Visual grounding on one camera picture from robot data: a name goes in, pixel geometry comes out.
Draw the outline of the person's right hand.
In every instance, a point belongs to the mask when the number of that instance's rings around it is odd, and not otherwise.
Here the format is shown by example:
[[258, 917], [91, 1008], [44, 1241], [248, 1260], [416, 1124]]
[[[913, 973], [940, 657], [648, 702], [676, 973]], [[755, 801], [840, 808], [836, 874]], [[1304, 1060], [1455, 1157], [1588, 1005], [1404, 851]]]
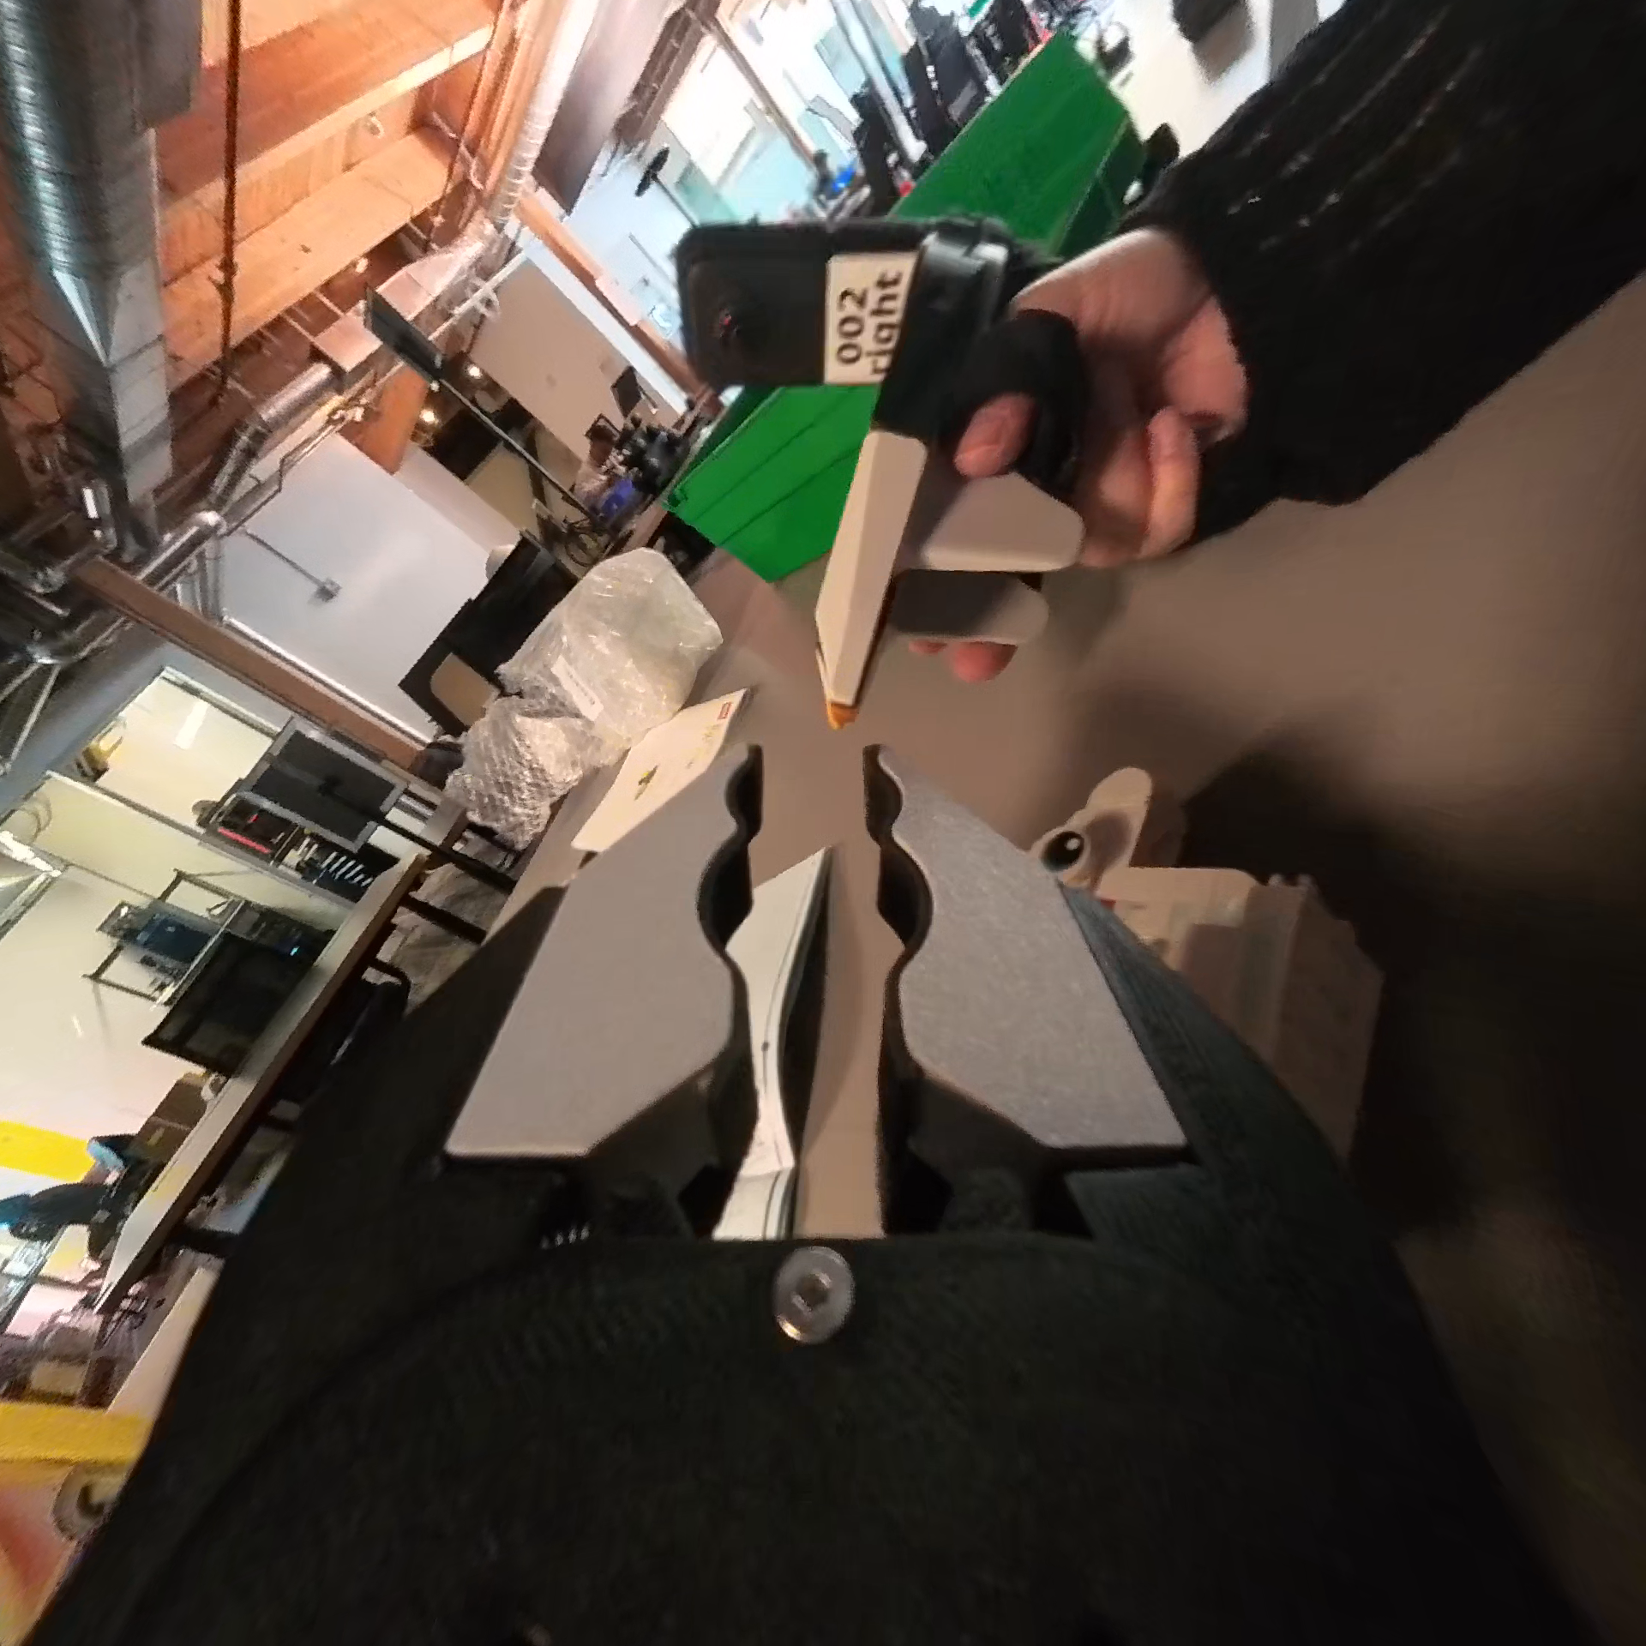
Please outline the person's right hand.
[[1026, 285], [1014, 313], [1070, 321], [1088, 377], [1071, 506], [1080, 565], [1123, 567], [1189, 542], [1203, 454], [1241, 433], [1248, 380], [1189, 250], [1127, 230]]

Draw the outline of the black computer monitor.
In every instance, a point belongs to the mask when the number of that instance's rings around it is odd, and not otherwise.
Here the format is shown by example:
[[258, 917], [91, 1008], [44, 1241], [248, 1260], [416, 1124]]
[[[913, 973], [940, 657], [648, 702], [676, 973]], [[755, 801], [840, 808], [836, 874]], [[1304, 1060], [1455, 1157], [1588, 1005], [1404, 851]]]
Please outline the black computer monitor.
[[321, 727], [292, 717], [231, 797], [331, 844], [362, 851], [387, 828], [409, 777]]

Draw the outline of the lego unicorn figure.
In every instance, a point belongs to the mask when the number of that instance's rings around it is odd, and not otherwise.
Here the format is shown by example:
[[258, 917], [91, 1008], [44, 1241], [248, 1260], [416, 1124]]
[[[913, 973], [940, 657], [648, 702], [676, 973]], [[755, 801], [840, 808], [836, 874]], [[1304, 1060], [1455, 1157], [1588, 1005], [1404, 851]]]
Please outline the lego unicorn figure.
[[1106, 776], [1036, 843], [1285, 1084], [1346, 1161], [1382, 976], [1308, 877], [1182, 867], [1183, 811], [1145, 769]]

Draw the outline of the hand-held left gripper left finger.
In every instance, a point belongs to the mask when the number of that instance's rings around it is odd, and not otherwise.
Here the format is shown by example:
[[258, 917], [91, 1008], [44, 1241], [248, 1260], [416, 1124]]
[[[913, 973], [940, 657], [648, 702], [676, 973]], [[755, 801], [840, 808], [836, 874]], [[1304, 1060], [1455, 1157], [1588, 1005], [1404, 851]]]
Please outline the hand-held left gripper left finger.
[[748, 990], [760, 752], [713, 765], [565, 884], [474, 1081], [455, 1161], [742, 1164], [755, 1123]]

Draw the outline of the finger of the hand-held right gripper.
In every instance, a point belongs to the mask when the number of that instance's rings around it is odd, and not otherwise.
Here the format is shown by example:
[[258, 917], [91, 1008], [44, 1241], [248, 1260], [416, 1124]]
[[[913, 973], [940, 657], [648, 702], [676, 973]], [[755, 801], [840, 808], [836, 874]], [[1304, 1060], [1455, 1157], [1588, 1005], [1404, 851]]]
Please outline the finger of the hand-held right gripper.
[[860, 707], [924, 467], [907, 433], [874, 429], [860, 447], [814, 604], [826, 711]]

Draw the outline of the green plastic bin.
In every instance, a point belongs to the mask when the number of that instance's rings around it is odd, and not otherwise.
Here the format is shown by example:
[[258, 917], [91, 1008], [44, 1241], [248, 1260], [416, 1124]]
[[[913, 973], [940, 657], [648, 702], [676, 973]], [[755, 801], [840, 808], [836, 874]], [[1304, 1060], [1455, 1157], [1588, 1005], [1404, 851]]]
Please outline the green plastic bin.
[[[986, 216], [1050, 258], [1109, 238], [1145, 167], [1145, 139], [1101, 69], [1059, 34], [961, 131], [895, 220]], [[669, 511], [766, 581], [835, 542], [874, 394], [742, 392], [669, 492]]]

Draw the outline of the silver ventilation duct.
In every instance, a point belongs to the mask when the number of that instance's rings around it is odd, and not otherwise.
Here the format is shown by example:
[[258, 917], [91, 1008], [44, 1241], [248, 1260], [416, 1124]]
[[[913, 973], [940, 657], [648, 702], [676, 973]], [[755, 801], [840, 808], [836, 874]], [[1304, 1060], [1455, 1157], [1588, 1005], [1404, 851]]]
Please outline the silver ventilation duct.
[[2, 3], [2, 167], [70, 430], [124, 502], [173, 469], [156, 128], [199, 44], [195, 3]]

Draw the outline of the white instruction leaflet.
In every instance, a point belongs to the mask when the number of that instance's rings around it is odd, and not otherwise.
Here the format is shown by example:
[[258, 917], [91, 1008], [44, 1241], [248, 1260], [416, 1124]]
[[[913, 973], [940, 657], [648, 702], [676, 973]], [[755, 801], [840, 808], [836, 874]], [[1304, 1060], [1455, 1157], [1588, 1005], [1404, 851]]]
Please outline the white instruction leaflet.
[[572, 840], [573, 851], [604, 853], [690, 786], [718, 759], [748, 697], [749, 689], [734, 689], [647, 730], [626, 749], [604, 797]]

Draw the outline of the black office chair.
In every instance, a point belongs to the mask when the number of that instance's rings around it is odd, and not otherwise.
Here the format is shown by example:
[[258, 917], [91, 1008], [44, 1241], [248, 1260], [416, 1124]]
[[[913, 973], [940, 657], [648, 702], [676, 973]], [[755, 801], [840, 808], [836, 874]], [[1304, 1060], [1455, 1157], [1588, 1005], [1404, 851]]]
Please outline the black office chair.
[[573, 590], [577, 577], [521, 534], [485, 584], [446, 622], [399, 676], [399, 692], [443, 730], [462, 732], [502, 695], [502, 668]]

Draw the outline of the open instruction booklet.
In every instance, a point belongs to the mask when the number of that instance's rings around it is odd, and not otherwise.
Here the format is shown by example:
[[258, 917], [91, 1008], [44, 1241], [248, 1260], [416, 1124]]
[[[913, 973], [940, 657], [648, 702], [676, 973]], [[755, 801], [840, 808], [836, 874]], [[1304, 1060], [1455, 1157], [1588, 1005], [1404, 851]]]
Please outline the open instruction booklet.
[[821, 847], [752, 891], [727, 954], [744, 979], [755, 1123], [713, 1241], [777, 1241], [793, 1196], [814, 1063], [812, 970], [826, 930], [835, 851]]

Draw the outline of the long grey table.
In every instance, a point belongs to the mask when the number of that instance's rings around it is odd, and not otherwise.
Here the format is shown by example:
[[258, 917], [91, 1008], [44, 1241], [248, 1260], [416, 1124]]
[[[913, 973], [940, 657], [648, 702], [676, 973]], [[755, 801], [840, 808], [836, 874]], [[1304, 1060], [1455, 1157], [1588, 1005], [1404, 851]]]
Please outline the long grey table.
[[342, 987], [377, 956], [402, 902], [423, 884], [432, 853], [415, 851], [387, 871], [363, 902], [331, 935], [293, 994], [252, 1040], [243, 1063], [219, 1085], [202, 1119], [177, 1144], [154, 1183], [135, 1201], [112, 1242], [91, 1311], [110, 1315], [177, 1236], [189, 1208], [210, 1192], [236, 1159], [241, 1140], [268, 1109], [278, 1081], [308, 1045]]

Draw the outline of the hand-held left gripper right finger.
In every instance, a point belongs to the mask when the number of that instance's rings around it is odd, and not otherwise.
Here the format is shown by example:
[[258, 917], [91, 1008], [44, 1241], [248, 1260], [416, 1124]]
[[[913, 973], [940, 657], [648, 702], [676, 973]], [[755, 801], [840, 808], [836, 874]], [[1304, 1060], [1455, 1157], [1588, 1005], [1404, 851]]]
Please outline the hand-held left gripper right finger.
[[865, 819], [900, 952], [881, 1026], [889, 1157], [1183, 1157], [1060, 881], [877, 744]]

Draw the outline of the person's right forearm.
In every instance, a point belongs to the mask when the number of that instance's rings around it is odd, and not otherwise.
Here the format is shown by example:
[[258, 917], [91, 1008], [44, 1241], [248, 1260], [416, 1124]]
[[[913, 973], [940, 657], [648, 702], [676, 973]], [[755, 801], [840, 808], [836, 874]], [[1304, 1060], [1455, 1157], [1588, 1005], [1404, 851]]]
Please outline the person's right forearm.
[[1644, 3], [1344, 3], [1124, 227], [1245, 373], [1197, 538], [1358, 502], [1644, 275]]

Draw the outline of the clear bubble wrap bag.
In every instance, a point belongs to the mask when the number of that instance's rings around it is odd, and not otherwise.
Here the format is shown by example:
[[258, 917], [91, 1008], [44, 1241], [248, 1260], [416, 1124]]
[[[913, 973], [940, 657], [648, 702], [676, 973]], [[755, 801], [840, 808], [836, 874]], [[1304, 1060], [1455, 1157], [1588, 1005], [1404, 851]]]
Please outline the clear bubble wrap bag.
[[462, 735], [462, 760], [446, 781], [446, 797], [462, 805], [474, 825], [521, 851], [609, 752], [607, 738], [584, 717], [535, 711], [517, 697], [499, 697]]
[[724, 636], [654, 549], [587, 570], [499, 665], [535, 727], [565, 735], [580, 765], [604, 766], [679, 714]]

